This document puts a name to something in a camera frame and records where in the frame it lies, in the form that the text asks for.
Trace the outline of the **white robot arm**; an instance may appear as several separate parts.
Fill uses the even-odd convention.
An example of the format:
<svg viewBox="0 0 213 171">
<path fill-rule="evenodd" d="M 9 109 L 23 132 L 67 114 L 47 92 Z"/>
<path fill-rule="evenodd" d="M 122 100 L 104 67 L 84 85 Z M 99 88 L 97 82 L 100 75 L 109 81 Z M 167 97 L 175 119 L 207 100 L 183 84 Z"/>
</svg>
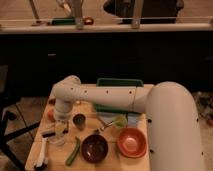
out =
<svg viewBox="0 0 213 171">
<path fill-rule="evenodd" d="M 148 125 L 151 171 L 205 171 L 198 111 L 190 92 L 175 82 L 151 88 L 91 86 L 74 75 L 53 85 L 54 117 L 67 121 L 73 103 L 82 100 L 144 113 Z"/>
</svg>

